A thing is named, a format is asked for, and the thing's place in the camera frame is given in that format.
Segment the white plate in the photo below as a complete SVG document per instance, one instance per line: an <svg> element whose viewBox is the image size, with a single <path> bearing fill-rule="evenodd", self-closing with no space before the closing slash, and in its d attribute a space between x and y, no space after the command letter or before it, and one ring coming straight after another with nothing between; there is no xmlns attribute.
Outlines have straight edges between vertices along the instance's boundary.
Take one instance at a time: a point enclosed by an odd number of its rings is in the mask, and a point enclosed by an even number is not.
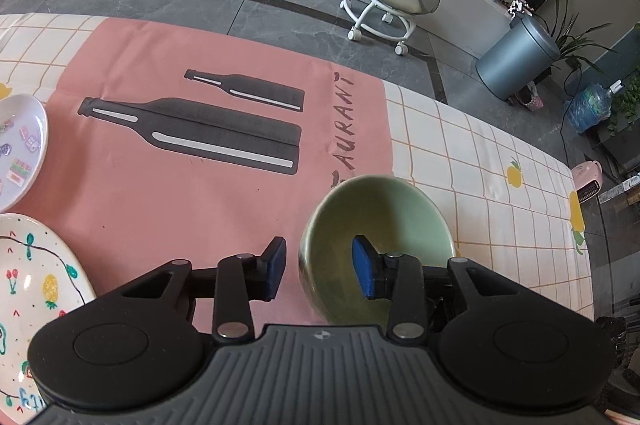
<svg viewBox="0 0 640 425"><path fill-rule="evenodd" d="M14 94L0 101L0 212L22 199L33 185L47 151L49 123L37 98ZM9 145L8 155L2 153Z"/></svg>
<svg viewBox="0 0 640 425"><path fill-rule="evenodd" d="M62 239L31 217L0 214L0 410L17 424L44 406L26 361L31 338L93 299Z"/></svg>

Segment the tile floor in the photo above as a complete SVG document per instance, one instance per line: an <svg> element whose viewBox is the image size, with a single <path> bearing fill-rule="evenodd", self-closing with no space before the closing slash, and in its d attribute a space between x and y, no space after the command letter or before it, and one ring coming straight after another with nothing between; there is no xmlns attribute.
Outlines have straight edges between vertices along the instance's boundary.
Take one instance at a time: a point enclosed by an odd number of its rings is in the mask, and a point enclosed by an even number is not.
<svg viewBox="0 0 640 425"><path fill-rule="evenodd" d="M427 31L416 31L410 44L412 54L404 57L396 56L391 46L373 38L349 42L346 14L338 8L339 3L340 0L0 0L0 13L121 16L257 40L332 60L431 98L446 100L449 105L566 161L560 136L562 102L551 87L553 84L539 86L544 110L530 113L522 107L511 107L497 100L479 81L471 55ZM609 172L606 159L598 149L591 148L587 138L575 134L569 126L564 127L562 134L569 166L596 158ZM612 184L606 179L606 187ZM600 209L596 200L583 205L596 315L611 314L614 306L624 304L640 291L636 287L638 282L624 277L628 265L640 262L640 231L636 223L640 215L630 210L617 212L610 203L602 206L602 216Z"/></svg>

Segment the checkered tablecloth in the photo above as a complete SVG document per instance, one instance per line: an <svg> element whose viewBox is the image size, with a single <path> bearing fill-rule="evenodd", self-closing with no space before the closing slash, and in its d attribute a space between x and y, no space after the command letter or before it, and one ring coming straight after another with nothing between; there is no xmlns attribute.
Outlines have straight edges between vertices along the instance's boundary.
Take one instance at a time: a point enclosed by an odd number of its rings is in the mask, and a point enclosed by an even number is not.
<svg viewBox="0 0 640 425"><path fill-rule="evenodd" d="M0 16L0 98L47 102L104 17ZM593 318L584 223L570 170L450 106L385 82L393 173L423 190L464 255Z"/></svg>

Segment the stool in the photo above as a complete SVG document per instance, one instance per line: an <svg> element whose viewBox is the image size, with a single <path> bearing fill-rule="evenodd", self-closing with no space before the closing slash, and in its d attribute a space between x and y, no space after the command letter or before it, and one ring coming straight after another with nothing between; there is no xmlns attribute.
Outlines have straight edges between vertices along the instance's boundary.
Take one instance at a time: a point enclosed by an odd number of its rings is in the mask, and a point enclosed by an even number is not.
<svg viewBox="0 0 640 425"><path fill-rule="evenodd" d="M351 28L347 34L349 40L360 40L362 38L360 28L363 28L382 39L397 42L396 55L406 55L408 48L404 42L415 30L414 16L433 13L437 10L439 4L440 0L369 0L369 4L364 8L359 17L356 17L355 13L351 11L351 0L342 0L340 2L340 8L345 10L349 17L355 22L353 28ZM401 37L393 37L381 33L377 29L373 29L371 26L365 24L364 18L373 8L378 8L385 12L382 15L382 20L388 24L391 24L394 15L397 16L402 21L402 24L404 24L406 33Z"/></svg>

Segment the green ceramic bowl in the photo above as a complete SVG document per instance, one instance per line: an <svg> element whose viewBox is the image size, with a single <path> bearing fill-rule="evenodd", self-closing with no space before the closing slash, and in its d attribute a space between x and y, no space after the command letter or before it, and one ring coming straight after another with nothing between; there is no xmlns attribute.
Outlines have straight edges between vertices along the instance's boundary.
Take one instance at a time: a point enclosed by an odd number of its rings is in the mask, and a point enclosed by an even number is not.
<svg viewBox="0 0 640 425"><path fill-rule="evenodd" d="M390 302L367 300L351 264L356 235L365 235L379 253L401 251L427 266L446 266L456 254L444 217L415 186L374 175L341 183L311 215L298 256L306 294L333 325L386 328Z"/></svg>

